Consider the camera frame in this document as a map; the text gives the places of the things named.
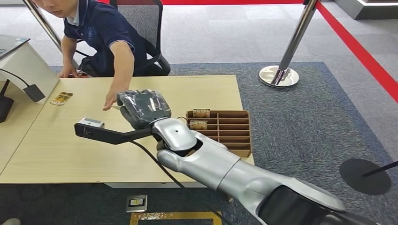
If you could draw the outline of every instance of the gold card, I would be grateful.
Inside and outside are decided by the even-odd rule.
[[[54,98],[50,104],[52,105],[64,105],[68,99],[70,99],[73,96],[72,93],[67,93],[67,92],[61,92],[56,98]]]

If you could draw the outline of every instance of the stanchion post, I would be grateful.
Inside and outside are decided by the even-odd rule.
[[[312,17],[314,16],[318,1],[319,0],[305,0],[304,11],[301,14],[300,21],[294,31],[285,54],[279,63],[279,66],[263,68],[260,71],[261,82],[275,88],[288,88],[297,84],[299,81],[299,75],[296,71],[288,68],[288,66],[293,59],[294,53],[296,52],[297,47],[299,46]]]
[[[48,36],[51,38],[51,40],[54,42],[55,46],[57,46],[57,48],[62,52],[60,37],[55,32],[54,28],[51,26],[51,24],[48,22],[48,20],[41,13],[38,6],[36,4],[34,4],[33,2],[31,2],[31,0],[22,0],[22,1],[26,5],[26,7],[29,9],[29,11],[33,14],[33,16],[36,18],[36,20],[40,23],[41,27],[48,34]],[[74,60],[72,62],[75,67],[78,66],[78,64]]]

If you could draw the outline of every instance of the red rope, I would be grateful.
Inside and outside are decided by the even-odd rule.
[[[350,34],[346,28],[324,7],[323,4],[317,5],[319,12],[329,23],[332,29],[347,45],[352,53],[359,59],[372,76],[398,103],[398,82],[366,51],[366,49]]]
[[[98,0],[109,3],[109,0]],[[119,5],[129,5],[132,0],[118,0]],[[296,4],[304,0],[162,0],[165,5],[249,5],[249,4]]]

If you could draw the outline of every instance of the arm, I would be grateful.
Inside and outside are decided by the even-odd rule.
[[[61,78],[67,78],[69,74],[73,74],[77,77],[76,68],[73,65],[73,55],[75,54],[77,46],[77,40],[64,36],[61,41],[62,58],[63,58],[63,70],[59,74]]]
[[[129,44],[125,41],[116,41],[110,46],[113,53],[115,75],[105,100],[104,110],[109,110],[116,102],[116,94],[128,90],[131,77],[134,73],[134,55]]]

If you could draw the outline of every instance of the black circular base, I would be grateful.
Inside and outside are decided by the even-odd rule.
[[[382,195],[391,188],[391,179],[382,171],[368,177],[367,172],[380,168],[380,166],[364,159],[349,159],[340,166],[340,174],[344,181],[355,190],[367,195]]]

